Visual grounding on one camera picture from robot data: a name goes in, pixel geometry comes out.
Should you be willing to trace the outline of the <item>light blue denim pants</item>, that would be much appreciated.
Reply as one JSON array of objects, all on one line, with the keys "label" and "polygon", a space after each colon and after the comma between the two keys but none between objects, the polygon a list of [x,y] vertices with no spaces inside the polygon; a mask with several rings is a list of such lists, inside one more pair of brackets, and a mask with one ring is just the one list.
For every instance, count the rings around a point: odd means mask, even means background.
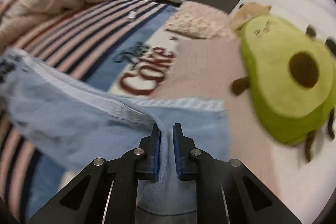
[{"label": "light blue denim pants", "polygon": [[175,169],[173,125],[215,159],[228,160],[230,136],[221,100],[198,97],[149,100],[102,92],[19,49],[1,56],[1,106],[19,131],[42,152],[78,172],[98,157],[121,157],[160,129],[159,172],[141,182],[137,207],[164,217],[196,210],[193,182]]}]

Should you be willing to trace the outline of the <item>pink knitted pillow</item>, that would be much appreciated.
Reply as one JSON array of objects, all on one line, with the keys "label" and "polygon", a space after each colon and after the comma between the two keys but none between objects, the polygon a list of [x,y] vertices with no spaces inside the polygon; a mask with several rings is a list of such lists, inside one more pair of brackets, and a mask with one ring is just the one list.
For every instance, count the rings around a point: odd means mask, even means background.
[{"label": "pink knitted pillow", "polygon": [[313,143],[307,162],[303,145],[276,143],[260,124],[248,92],[236,97],[233,80],[245,76],[237,42],[181,40],[167,78],[155,99],[202,97],[220,99],[228,116],[230,156],[242,161],[302,223],[312,223],[323,210],[332,188],[323,182],[321,156],[327,151],[325,130]]}]

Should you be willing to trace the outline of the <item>green avocado plush toy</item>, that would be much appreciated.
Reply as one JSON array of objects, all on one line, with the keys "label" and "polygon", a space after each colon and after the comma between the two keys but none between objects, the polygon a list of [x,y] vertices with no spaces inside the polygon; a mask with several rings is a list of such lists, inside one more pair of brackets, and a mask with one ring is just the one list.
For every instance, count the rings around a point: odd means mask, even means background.
[{"label": "green avocado plush toy", "polygon": [[251,94],[257,117],[277,142],[305,145],[311,161],[317,131],[335,136],[335,57],[315,30],[302,31],[279,16],[260,15],[238,26],[246,77],[231,91]]}]

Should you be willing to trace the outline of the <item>striped Diet Coke blanket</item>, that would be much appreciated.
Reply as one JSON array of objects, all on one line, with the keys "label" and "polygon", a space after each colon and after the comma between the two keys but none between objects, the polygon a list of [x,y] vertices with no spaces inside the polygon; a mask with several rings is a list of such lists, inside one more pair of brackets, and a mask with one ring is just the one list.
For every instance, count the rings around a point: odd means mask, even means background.
[{"label": "striped Diet Coke blanket", "polygon": [[[127,21],[130,11],[136,20]],[[65,12],[11,44],[96,87],[148,96],[175,59],[176,38],[163,30],[177,8],[146,0],[112,0]],[[66,170],[39,151],[1,112],[1,199],[25,223],[57,192]]]}]

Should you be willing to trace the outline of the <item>floral pillow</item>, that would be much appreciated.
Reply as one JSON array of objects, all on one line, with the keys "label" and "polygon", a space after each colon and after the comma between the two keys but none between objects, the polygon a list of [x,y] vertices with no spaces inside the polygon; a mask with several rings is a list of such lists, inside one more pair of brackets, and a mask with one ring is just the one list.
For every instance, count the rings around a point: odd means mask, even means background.
[{"label": "floral pillow", "polygon": [[231,29],[229,15],[214,7],[187,1],[164,24],[164,29],[194,39],[228,39],[238,36]]}]

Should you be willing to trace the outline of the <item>small white box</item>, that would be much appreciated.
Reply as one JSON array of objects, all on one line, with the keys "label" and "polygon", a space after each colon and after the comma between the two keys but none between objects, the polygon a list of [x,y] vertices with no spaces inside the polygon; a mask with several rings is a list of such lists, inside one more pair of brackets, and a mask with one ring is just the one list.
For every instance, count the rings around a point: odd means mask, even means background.
[{"label": "small white box", "polygon": [[130,11],[129,14],[127,15],[127,21],[128,22],[133,22],[136,20],[137,17],[137,11]]}]

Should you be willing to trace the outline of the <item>tan bear plush toy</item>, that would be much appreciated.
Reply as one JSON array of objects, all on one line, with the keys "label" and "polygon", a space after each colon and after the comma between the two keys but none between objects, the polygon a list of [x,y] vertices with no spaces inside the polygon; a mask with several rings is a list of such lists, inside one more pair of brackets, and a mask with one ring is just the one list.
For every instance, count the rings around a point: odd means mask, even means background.
[{"label": "tan bear plush toy", "polygon": [[236,31],[242,24],[255,16],[269,15],[271,8],[271,5],[261,5],[257,2],[242,3],[231,20],[231,28]]}]

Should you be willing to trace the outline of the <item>white bed headboard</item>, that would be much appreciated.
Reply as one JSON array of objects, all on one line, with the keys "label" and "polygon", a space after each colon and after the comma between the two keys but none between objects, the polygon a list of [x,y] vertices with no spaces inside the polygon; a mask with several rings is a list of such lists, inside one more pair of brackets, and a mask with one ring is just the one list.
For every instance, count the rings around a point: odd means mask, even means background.
[{"label": "white bed headboard", "polygon": [[312,25],[323,42],[335,39],[335,4],[327,0],[240,0],[230,16],[236,14],[239,5],[248,2],[271,5],[271,14],[287,19],[303,31]]}]

